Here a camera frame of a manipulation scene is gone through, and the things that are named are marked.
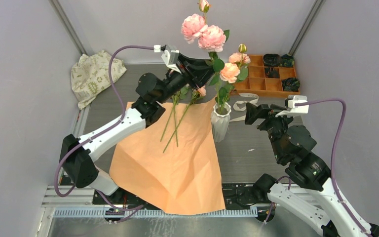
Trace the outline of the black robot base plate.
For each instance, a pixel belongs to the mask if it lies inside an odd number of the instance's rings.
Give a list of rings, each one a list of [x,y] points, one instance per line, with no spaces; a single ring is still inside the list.
[[[270,201],[265,198],[264,192],[257,190],[253,183],[223,183],[222,191],[227,210],[243,210],[263,203],[270,204]],[[142,205],[148,210],[159,209],[157,206],[122,188],[107,196],[106,199],[111,204],[120,206],[121,208],[128,206],[133,208]]]

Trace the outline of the peach rose stem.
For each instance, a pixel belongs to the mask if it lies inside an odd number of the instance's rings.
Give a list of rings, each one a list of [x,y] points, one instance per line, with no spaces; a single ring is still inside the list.
[[[179,104],[176,106],[177,129],[174,132],[174,134],[177,135],[178,140],[179,140],[180,126],[182,124],[186,124],[188,122],[188,120],[190,119],[191,113],[193,111],[194,105],[196,105],[200,99],[204,98],[206,96],[206,93],[207,93],[206,86],[203,86],[202,88],[199,88],[197,90],[190,89],[190,87],[189,87],[189,91],[188,91],[186,97],[184,99],[181,99],[179,101]],[[169,128],[172,128],[171,132],[173,133],[174,125],[173,125],[172,119],[169,122],[168,129]],[[176,147],[179,146],[179,142],[177,145],[176,137],[175,136],[172,137],[172,133],[170,134],[170,138],[168,139],[168,142],[166,143],[166,145],[162,151],[163,154],[167,151],[171,142],[174,142]]]
[[[210,85],[216,87],[215,101],[218,107],[215,111],[220,115],[225,115],[229,109],[225,108],[225,103],[229,101],[230,93],[234,90],[234,84],[244,81],[248,76],[248,66],[251,59],[247,54],[247,46],[241,43],[236,53],[233,53],[225,63],[215,52],[210,52],[211,63],[215,74]]]

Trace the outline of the orange wrapping paper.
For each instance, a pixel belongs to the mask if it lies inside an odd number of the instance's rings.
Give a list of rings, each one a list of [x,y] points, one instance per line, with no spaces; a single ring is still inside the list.
[[[172,104],[150,127],[119,142],[109,174],[122,189],[168,214],[195,215],[225,208],[222,176],[212,134],[214,100],[194,105],[190,119],[179,129],[179,146],[171,142],[172,128],[160,142]]]

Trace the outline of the beige printed ribbon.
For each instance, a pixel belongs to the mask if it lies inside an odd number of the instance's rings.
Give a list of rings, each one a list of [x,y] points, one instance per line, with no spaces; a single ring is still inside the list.
[[[232,111],[236,112],[245,112],[247,110],[247,104],[253,104],[257,106],[259,95],[254,93],[239,93],[240,97],[243,98],[251,98],[251,100],[237,100],[234,102],[234,104],[231,106]]]

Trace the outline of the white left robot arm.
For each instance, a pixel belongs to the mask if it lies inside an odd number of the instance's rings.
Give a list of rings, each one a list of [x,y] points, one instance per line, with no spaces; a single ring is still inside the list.
[[[124,190],[94,162],[123,139],[156,123],[165,112],[162,104],[182,88],[201,88],[215,72],[208,60],[181,54],[175,65],[165,79],[153,73],[141,75],[136,88],[138,99],[119,117],[79,138],[70,134],[63,139],[60,163],[74,187],[93,187],[113,204],[123,200]]]

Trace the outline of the pink rose stem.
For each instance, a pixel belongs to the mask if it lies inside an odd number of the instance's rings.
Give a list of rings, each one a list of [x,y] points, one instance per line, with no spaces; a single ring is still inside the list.
[[[229,30],[207,24],[207,13],[211,7],[208,1],[199,0],[197,5],[201,14],[186,17],[181,24],[181,34],[188,44],[196,41],[198,47],[208,53],[208,64],[218,73],[224,68],[224,62],[218,53],[223,51],[224,44],[228,41]]]
[[[176,106],[179,104],[179,101],[181,99],[184,99],[187,95],[189,91],[189,86],[184,86],[182,89],[180,89],[178,92],[176,92],[172,97],[172,108],[171,108],[171,112],[169,114],[169,117],[167,119],[167,122],[166,122],[166,125],[164,127],[164,130],[162,132],[162,135],[161,135],[161,138],[160,138],[160,142],[163,140],[164,136],[165,136],[165,133],[166,133],[166,130],[168,128],[168,125],[169,125],[169,122],[171,121],[171,119],[173,120],[173,125],[174,125],[174,130],[173,130],[173,133],[172,133],[172,137],[176,137],[176,142],[177,142],[177,145],[178,145],[178,137],[177,135],[174,134],[174,132],[176,131],[177,129],[177,115],[176,115]]]

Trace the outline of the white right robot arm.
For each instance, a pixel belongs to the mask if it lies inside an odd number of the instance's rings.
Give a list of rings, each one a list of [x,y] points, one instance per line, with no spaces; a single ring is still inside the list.
[[[365,221],[339,189],[327,164],[313,153],[316,141],[303,125],[291,125],[294,117],[307,114],[310,102],[304,96],[291,96],[285,106],[247,103],[245,123],[262,123],[276,162],[285,166],[289,180],[304,189],[318,203],[314,206],[294,194],[271,175],[262,175],[253,185],[257,201],[278,204],[302,219],[323,237],[378,237],[379,225]]]

